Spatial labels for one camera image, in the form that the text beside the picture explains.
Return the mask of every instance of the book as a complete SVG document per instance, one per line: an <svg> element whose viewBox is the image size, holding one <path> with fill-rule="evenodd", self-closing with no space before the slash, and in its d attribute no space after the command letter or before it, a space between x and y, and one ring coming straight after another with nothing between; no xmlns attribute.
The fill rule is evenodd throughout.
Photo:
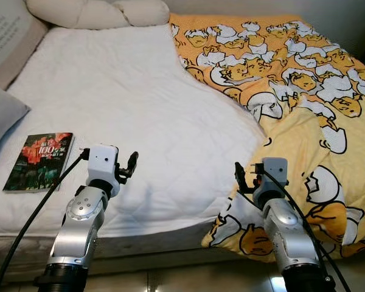
<svg viewBox="0 0 365 292"><path fill-rule="evenodd" d="M40 192L49 189L63 173L73 140L73 133L28 136L3 191Z"/></svg>

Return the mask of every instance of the black cable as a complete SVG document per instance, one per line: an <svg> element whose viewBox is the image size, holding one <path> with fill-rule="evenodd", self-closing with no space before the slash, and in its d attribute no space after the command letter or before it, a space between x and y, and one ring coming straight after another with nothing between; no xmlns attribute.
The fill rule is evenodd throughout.
<svg viewBox="0 0 365 292"><path fill-rule="evenodd" d="M321 251L324 253L324 255L326 256L328 262L331 264L331 266L333 267L333 269L335 270L335 273L338 275L339 280L341 281L343 287L345 288L346 292L351 292L348 284L346 283L345 278L343 277L341 271L339 270L339 268L337 267L336 263L333 261L333 259L330 257L330 255L326 252L326 250L323 248L323 246L317 241L310 224L307 222L307 220L304 217L303 212L300 210L299 206L296 204L295 200L292 198L292 196L287 192L287 190L278 182L277 179L275 179L270 173L268 173L265 169L263 170L263 173L272 180L272 182L274 182L276 184L277 187L280 188L280 190L287 196L287 198L289 199L291 205L293 205L293 207L295 208L296 212L299 213L301 219L303 220L304 223L304 228L306 229L307 233L309 234L309 236L311 237L312 243L314 244L315 250L316 250L316 254L318 256L319 259L319 263L321 264L321 268L323 270L323 274L324 276L328 276L327 270L325 268L324 265L324 261L323 261L323 257L321 254Z"/></svg>
<svg viewBox="0 0 365 292"><path fill-rule="evenodd" d="M19 245L19 242L21 241L21 239L23 238L23 235L26 233L27 229L30 227L31 223L33 222L33 220L35 219L35 217L38 215L39 211L42 209L42 207L44 206L44 204L46 203L46 201L50 198L50 196L53 194L54 190L58 187L58 185L62 182L62 180L65 178L65 176L68 175L69 172L71 172L71 170L82 160L82 159L87 159L86 155L89 155L89 150L84 150L84 152L72 163L71 166L68 167L68 169L66 169L64 171L64 173L59 177L59 179L57 180L57 182L55 184L53 184L53 186L49 189L49 191L47 192L47 194L45 194L45 196L43 197L43 199L41 200L41 202L39 203L38 207L36 207L36 209L34 210L34 212L31 214L30 218L27 220L27 222L25 223L25 225L23 226L23 228L20 230L18 236L15 238L15 241L12 243L12 246L7 254L7 256L5 257L1 268L0 268L0 286L1 286L1 282L3 280L4 274L7 271L8 265L16 251L16 248Z"/></svg>
<svg viewBox="0 0 365 292"><path fill-rule="evenodd" d="M333 259L330 257L330 255L328 254L328 252L323 248L322 245L319 244L319 247L321 248L323 254L326 256L328 262L331 264L331 266L333 267L335 273L338 275L339 280L341 281L343 288L345 288L346 292L350 292L350 288L346 283L345 278L343 277L341 271L339 270L338 266L335 264L335 262L333 261Z"/></svg>

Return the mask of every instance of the pillow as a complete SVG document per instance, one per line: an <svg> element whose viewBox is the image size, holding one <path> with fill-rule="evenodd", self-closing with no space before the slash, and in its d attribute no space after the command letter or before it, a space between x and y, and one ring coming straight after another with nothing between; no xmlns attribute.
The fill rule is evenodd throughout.
<svg viewBox="0 0 365 292"><path fill-rule="evenodd" d="M169 20L169 8L160 0L121 0L112 5L123 12L132 26L153 26Z"/></svg>
<svg viewBox="0 0 365 292"><path fill-rule="evenodd" d="M69 29L112 29L153 26L169 20L169 9L161 0L26 0L32 14Z"/></svg>
<svg viewBox="0 0 365 292"><path fill-rule="evenodd" d="M0 88L5 89L47 32L22 0L0 0Z"/></svg>
<svg viewBox="0 0 365 292"><path fill-rule="evenodd" d="M30 108L0 88L0 139Z"/></svg>

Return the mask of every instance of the yellow duvet cover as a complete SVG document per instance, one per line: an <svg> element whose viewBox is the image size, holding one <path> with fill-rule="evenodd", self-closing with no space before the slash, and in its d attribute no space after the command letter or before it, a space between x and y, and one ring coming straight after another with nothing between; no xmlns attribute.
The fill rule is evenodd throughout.
<svg viewBox="0 0 365 292"><path fill-rule="evenodd" d="M170 25L185 69L265 131L243 163L286 158L287 190L325 249L334 258L365 250L365 66L297 16L171 15ZM260 210L236 190L203 246L273 261Z"/></svg>

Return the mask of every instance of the robotic arm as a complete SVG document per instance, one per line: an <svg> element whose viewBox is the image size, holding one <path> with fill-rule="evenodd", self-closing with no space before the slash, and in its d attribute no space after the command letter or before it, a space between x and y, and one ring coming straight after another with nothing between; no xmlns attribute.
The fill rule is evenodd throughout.
<svg viewBox="0 0 365 292"><path fill-rule="evenodd" d="M66 206L44 274L34 281L39 292L84 290L108 201L136 168L137 152L130 156L127 169L119 168L118 153L116 147L106 145L89 150L86 186L80 186Z"/></svg>
<svg viewBox="0 0 365 292"><path fill-rule="evenodd" d="M319 266L313 240L306 233L299 214L285 199L282 187L288 185L287 160L263 158L255 164L257 179L247 186L245 171L235 163L235 178L240 193L252 193L254 204L262 210L264 229L273 244L274 256L288 292L333 292L335 283Z"/></svg>

